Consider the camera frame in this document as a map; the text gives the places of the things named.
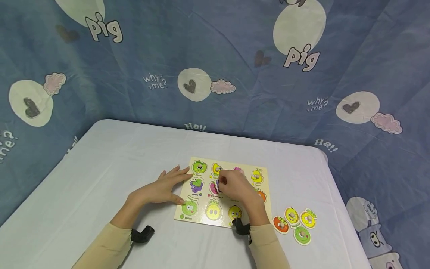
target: blue fabric backdrop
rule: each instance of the blue fabric backdrop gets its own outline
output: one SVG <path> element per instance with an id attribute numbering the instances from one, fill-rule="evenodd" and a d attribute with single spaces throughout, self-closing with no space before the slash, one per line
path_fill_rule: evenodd
<path id="1" fill-rule="evenodd" d="M 429 1 L 0 8 L 0 223 L 113 118 L 318 147 L 372 267 L 430 264 Z"/>

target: hand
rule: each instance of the hand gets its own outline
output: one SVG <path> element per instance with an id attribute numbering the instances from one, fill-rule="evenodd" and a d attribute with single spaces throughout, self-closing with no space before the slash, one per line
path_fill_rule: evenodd
<path id="1" fill-rule="evenodd" d="M 164 203 L 173 202 L 175 204 L 184 204 L 184 200 L 172 193 L 174 185 L 190 179 L 193 174 L 187 174 L 189 167 L 179 170 L 179 165 L 166 173 L 164 170 L 155 182 L 145 185 L 132 192 L 128 200 L 139 205 L 147 203 Z"/>
<path id="2" fill-rule="evenodd" d="M 221 170 L 219 172 L 219 189 L 231 199 L 242 204 L 263 201 L 245 176 L 237 170 Z"/>
<path id="3" fill-rule="evenodd" d="M 243 204 L 248 213 L 251 226 L 270 223 L 263 199 L 241 172 L 237 170 L 221 170 L 218 180 L 220 191 Z"/>

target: forearm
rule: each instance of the forearm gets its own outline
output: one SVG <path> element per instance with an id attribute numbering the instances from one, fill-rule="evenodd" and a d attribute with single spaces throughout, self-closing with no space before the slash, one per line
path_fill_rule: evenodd
<path id="1" fill-rule="evenodd" d="M 243 205 L 248 213 L 251 226 L 261 226 L 270 223 L 266 208 L 264 207 L 264 202 L 261 200 L 260 196 L 256 199 L 250 198 L 248 201 L 244 201 Z"/>
<path id="2" fill-rule="evenodd" d="M 251 226 L 249 246 L 257 269 L 290 269 L 272 224 Z"/>
<path id="3" fill-rule="evenodd" d="M 128 198 L 73 269 L 117 269 L 130 251 L 131 229 L 143 206 L 144 203 Z"/>
<path id="4" fill-rule="evenodd" d="M 73 269 L 117 269 L 131 248 L 131 230 L 108 223 Z"/>
<path id="5" fill-rule="evenodd" d="M 137 202 L 129 197 L 111 220 L 111 224 L 121 229 L 131 229 L 144 205 L 145 202 Z"/>
<path id="6" fill-rule="evenodd" d="M 287 258 L 267 217 L 264 202 L 252 199 L 244 203 L 251 224 L 252 256 L 258 269 L 289 269 Z"/>

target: white tablecloth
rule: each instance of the white tablecloth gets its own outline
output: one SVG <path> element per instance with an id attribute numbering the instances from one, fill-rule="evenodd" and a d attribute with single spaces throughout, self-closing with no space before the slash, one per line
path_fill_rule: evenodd
<path id="1" fill-rule="evenodd" d="M 102 120 L 85 134 L 0 228 L 2 268 L 71 268 L 127 195 L 191 156 L 267 167 L 273 216 L 313 210 L 312 241 L 278 234 L 293 269 L 370 269 L 323 154 L 316 148 Z M 175 189 L 180 193 L 181 186 Z M 252 268 L 247 239 L 228 228 L 173 219 L 175 205 L 148 205 L 123 268 Z"/>

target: left hand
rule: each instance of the left hand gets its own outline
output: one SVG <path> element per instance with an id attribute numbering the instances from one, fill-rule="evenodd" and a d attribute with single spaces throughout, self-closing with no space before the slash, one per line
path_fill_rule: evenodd
<path id="1" fill-rule="evenodd" d="M 172 193 L 172 188 L 176 184 L 190 179 L 193 174 L 187 174 L 189 167 L 179 170 L 179 165 L 166 173 L 164 170 L 158 179 L 130 193 L 128 200 L 141 206 L 147 203 L 173 202 L 184 204 L 184 200 Z"/>

